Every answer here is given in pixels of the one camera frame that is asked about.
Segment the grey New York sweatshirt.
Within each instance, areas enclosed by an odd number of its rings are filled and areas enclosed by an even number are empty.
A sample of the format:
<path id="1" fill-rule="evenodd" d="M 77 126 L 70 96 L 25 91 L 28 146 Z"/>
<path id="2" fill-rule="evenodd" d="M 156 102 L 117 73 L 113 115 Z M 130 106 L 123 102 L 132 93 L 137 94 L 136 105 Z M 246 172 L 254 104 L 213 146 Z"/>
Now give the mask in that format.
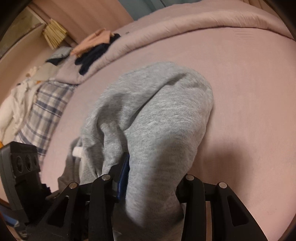
<path id="1" fill-rule="evenodd" d="M 179 240 L 176 188 L 191 168 L 213 107 L 197 71 L 159 62 L 119 77 L 95 102 L 71 145 L 63 189 L 93 182 L 130 155 L 125 199 L 113 213 L 115 240 Z"/>

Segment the straw fringed lamp shade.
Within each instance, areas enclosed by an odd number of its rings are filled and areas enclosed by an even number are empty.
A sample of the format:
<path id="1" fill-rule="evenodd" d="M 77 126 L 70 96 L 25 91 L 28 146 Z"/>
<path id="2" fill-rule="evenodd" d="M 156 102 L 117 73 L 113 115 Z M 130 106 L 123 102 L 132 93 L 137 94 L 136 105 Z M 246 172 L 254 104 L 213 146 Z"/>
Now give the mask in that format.
<path id="1" fill-rule="evenodd" d="M 49 47 L 54 50 L 66 39 L 68 31 L 57 21 L 50 19 L 43 29 L 43 36 Z"/>

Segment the folded navy garment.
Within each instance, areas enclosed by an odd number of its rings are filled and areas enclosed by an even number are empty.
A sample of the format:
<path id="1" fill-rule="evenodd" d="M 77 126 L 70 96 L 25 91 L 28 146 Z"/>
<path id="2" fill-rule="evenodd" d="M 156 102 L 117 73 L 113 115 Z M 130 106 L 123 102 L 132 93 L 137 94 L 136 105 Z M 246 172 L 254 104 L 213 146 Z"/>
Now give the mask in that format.
<path id="1" fill-rule="evenodd" d="M 102 43 L 93 48 L 91 48 L 88 52 L 83 53 L 80 57 L 75 60 L 75 65 L 80 65 L 79 74 L 85 75 L 91 65 L 101 58 L 103 54 L 107 52 L 109 47 L 121 37 L 118 33 L 115 33 L 113 36 L 110 37 L 110 42 L 108 44 Z"/>

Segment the pink folded duvet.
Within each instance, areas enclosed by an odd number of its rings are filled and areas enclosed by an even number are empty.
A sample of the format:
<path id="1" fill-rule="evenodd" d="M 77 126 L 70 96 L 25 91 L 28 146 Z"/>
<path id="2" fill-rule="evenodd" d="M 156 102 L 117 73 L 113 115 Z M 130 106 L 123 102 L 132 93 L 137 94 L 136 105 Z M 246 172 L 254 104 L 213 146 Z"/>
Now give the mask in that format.
<path id="1" fill-rule="evenodd" d="M 97 71 L 131 51 L 186 32 L 218 27 L 263 29 L 292 38 L 282 20 L 242 1 L 175 4 L 119 29 L 121 37 L 90 66 L 86 74 L 81 75 L 75 57 L 69 57 L 57 72 L 55 80 L 82 84 Z"/>

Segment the small plaid folded cloth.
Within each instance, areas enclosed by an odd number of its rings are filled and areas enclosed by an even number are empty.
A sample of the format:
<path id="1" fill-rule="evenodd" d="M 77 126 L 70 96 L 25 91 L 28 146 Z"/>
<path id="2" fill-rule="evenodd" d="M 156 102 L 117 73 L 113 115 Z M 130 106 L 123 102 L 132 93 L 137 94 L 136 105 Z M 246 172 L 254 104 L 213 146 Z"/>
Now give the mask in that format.
<path id="1" fill-rule="evenodd" d="M 58 48 L 45 62 L 58 66 L 59 63 L 70 55 L 71 51 L 71 47 L 62 46 Z"/>

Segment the white crumpled clothes pile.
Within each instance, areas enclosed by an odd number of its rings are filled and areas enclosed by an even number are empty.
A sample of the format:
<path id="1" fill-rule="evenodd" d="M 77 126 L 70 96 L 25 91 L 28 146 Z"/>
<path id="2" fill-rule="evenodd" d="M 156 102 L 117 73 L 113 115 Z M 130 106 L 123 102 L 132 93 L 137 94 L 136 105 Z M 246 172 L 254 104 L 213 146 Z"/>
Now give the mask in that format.
<path id="1" fill-rule="evenodd" d="M 35 80 L 39 67 L 33 67 L 26 79 L 11 90 L 10 95 L 1 104 L 1 145 L 14 139 L 25 124 L 33 103 L 37 99 L 37 90 L 43 81 Z"/>

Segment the pink bed sheet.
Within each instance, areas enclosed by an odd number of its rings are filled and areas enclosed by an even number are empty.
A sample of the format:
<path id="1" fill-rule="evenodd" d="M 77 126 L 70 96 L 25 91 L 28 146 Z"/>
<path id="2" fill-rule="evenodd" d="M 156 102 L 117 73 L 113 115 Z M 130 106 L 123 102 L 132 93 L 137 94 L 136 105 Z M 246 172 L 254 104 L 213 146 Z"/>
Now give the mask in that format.
<path id="1" fill-rule="evenodd" d="M 103 92 L 122 75 L 159 62 L 200 73 L 213 107 L 187 173 L 226 182 L 268 240 L 279 240 L 295 216 L 295 41 L 256 28 L 210 28 L 162 39 L 97 71 L 74 91 L 43 161 L 52 190 L 71 143 Z"/>

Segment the teal curtain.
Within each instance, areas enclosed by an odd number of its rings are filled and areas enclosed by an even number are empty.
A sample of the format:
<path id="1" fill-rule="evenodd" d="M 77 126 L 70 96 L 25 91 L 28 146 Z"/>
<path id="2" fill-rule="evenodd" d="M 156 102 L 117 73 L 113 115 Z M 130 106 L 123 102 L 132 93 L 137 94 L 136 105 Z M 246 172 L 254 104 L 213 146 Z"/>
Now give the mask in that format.
<path id="1" fill-rule="evenodd" d="M 199 0 L 119 0 L 133 20 L 138 20 L 158 9 L 166 8 L 174 4 L 196 3 Z"/>

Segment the plaid pillow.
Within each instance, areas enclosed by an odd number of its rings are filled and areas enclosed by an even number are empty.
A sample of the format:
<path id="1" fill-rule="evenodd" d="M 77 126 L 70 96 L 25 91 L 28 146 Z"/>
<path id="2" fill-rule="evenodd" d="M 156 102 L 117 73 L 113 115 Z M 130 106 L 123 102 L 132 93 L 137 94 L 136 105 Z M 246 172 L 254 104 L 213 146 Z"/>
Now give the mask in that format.
<path id="1" fill-rule="evenodd" d="M 76 88 L 76 85 L 58 81 L 43 83 L 24 126 L 14 138 L 16 142 L 37 147 L 41 166 L 55 129 Z"/>

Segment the folded peach garment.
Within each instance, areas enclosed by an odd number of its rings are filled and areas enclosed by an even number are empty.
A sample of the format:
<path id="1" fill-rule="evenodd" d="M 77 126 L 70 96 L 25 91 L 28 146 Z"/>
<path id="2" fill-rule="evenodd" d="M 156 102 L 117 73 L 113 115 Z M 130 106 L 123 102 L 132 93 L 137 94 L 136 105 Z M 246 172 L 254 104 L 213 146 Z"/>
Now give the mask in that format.
<path id="1" fill-rule="evenodd" d="M 93 47 L 100 44 L 109 44 L 114 34 L 105 28 L 99 29 L 86 37 L 80 44 L 78 44 L 70 53 L 70 56 L 81 56 L 88 52 Z"/>

